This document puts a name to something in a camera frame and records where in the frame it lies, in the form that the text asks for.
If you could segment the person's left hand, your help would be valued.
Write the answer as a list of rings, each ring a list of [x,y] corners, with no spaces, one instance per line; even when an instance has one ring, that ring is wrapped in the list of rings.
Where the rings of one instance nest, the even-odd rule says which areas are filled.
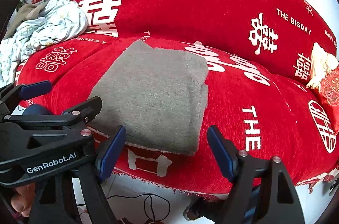
[[[11,198],[11,206],[23,217],[28,217],[35,198],[35,184],[15,188],[16,194]]]

